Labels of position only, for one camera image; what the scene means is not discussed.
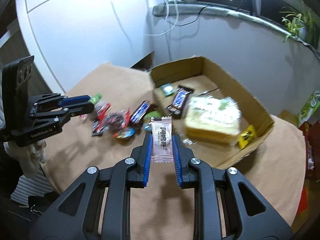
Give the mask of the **white gloved left hand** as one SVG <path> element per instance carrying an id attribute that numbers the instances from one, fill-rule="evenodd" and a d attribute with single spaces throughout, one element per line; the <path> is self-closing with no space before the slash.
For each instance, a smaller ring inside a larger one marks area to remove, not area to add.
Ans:
<path id="1" fill-rule="evenodd" d="M 47 162 L 44 151 L 46 146 L 45 139 L 25 147 L 19 147 L 13 141 L 4 143 L 6 153 L 19 162 L 23 175 L 28 179 L 34 179 L 40 169 L 40 164 Z"/>

